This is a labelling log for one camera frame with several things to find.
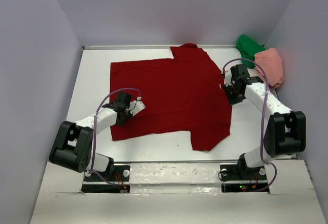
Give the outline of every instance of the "white table surface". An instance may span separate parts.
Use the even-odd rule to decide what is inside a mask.
[[[204,50],[221,69],[227,61],[240,57],[235,48]],[[95,112],[101,100],[109,93],[111,63],[166,57],[173,57],[169,48],[85,50],[67,120],[77,121]],[[250,70],[250,74],[255,75],[255,70]],[[244,100],[233,106],[231,135],[210,152],[193,151],[190,133],[186,131],[151,134],[113,142],[109,128],[98,135],[96,150],[115,161],[235,160],[259,145],[260,120],[260,112],[250,101]]]
[[[48,163],[31,224],[324,224],[304,162],[276,160],[274,163],[278,176],[270,194],[221,193],[219,183],[212,187],[134,185],[130,194],[83,193],[80,191],[83,174]],[[135,165],[135,170],[131,170],[134,181],[137,183],[138,177],[143,182],[152,179],[152,165]],[[207,182],[212,182],[211,177],[217,181],[219,164],[175,164],[170,168],[181,174],[158,174],[158,182],[175,178],[175,182],[183,183],[182,172],[196,170],[199,173],[194,173],[190,184],[204,181],[206,174]],[[265,169],[271,180],[273,168],[265,166]]]

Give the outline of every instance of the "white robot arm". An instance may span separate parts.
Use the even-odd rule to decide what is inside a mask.
[[[119,92],[117,99],[102,106],[97,114],[92,114],[74,123],[64,121],[58,130],[49,160],[53,164],[76,172],[90,171],[92,160],[92,138],[112,125],[122,126],[125,122],[145,109],[141,97],[131,102],[132,95]],[[97,127],[94,129],[95,116]],[[94,171],[110,173],[113,171],[113,159],[95,154]]]
[[[245,98],[250,100],[262,112],[265,96],[265,84],[259,77],[250,77],[244,64],[231,68],[231,76],[224,85],[229,103],[234,105]],[[272,93],[268,93],[265,107],[265,119],[268,126],[264,135],[263,159],[269,163],[277,157],[302,152],[305,149],[305,115],[294,112],[282,104]],[[261,147],[242,154],[238,161],[240,170],[251,170],[265,163],[260,156]]]

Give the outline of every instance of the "red wire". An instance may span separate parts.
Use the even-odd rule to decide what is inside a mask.
[[[250,182],[247,184],[247,187],[251,184],[252,180],[253,180],[253,177],[251,177],[251,180],[250,180]]]
[[[115,175],[115,179],[116,179],[116,181],[117,181],[118,188],[119,188],[119,190],[121,191],[121,187],[120,187],[120,185],[119,185],[118,178],[117,178],[116,174],[114,174],[114,175]]]
[[[258,184],[258,177],[257,177],[257,174],[256,173],[254,173],[255,174],[255,178],[256,178],[256,184],[255,184],[255,187],[257,187],[257,184]]]
[[[119,173],[118,173],[117,171],[116,171],[116,174],[117,174],[119,180],[121,181],[121,183],[122,183],[124,189],[127,189],[127,187],[126,187],[126,186],[124,185],[124,183],[123,183],[123,180],[121,179],[121,176],[119,175]]]

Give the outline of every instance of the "white wall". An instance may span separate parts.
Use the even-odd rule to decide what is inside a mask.
[[[84,46],[266,43],[290,0],[58,0]]]
[[[328,0],[292,0],[267,46],[284,59],[279,98],[307,118],[308,161],[313,184],[328,219]]]
[[[81,56],[57,0],[0,0],[0,223],[29,223]]]

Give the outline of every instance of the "purple cable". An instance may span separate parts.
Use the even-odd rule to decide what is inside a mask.
[[[91,169],[90,169],[90,173],[95,173],[99,176],[99,178],[101,180],[103,180],[104,182],[110,184],[110,185],[115,185],[116,184],[112,184],[110,182],[108,182],[107,180],[105,180],[103,177],[101,177],[101,175],[93,170],[94,167],[94,161],[95,161],[95,157],[96,157],[96,145],[97,145],[97,115],[99,113],[99,110],[101,109],[101,107],[103,106],[104,102],[107,100],[107,98],[109,98],[111,95],[117,93],[117,92],[121,92],[121,91],[126,91],[126,90],[130,90],[130,91],[137,91],[139,93],[139,97],[141,97],[141,92],[139,89],[136,88],[121,88],[121,89],[117,89],[116,91],[111,92],[110,94],[108,94],[100,103],[100,105],[98,106],[97,110],[96,110],[96,114],[94,116],[94,124],[93,124],[93,151],[92,151],[92,160],[91,160]]]
[[[228,61],[224,66],[223,66],[223,73],[225,73],[225,67],[229,64],[229,63],[232,63],[234,61],[238,61],[238,60],[245,60],[245,61],[248,61],[248,62],[251,62],[253,64],[255,64],[263,73],[264,75],[264,78],[265,78],[265,95],[264,95],[264,102],[263,102],[263,109],[262,109],[262,118],[261,118],[261,144],[260,144],[260,157],[261,157],[261,161],[264,163],[264,164],[271,164],[272,167],[275,169],[275,173],[274,173],[274,176],[271,180],[271,182],[259,189],[259,190],[256,190],[256,192],[259,192],[259,191],[263,191],[265,190],[266,188],[268,188],[269,186],[272,185],[272,183],[275,181],[276,177],[277,177],[277,168],[276,166],[271,162],[271,163],[268,163],[267,161],[264,160],[263,158],[263,148],[264,148],[264,120],[265,120],[265,109],[267,107],[267,101],[268,101],[268,93],[269,93],[269,81],[268,81],[268,77],[267,77],[267,74],[265,73],[264,69],[260,66],[260,64],[254,62],[253,60],[249,60],[249,59],[246,59],[246,58],[236,58],[236,59],[233,59],[233,60],[230,60]]]

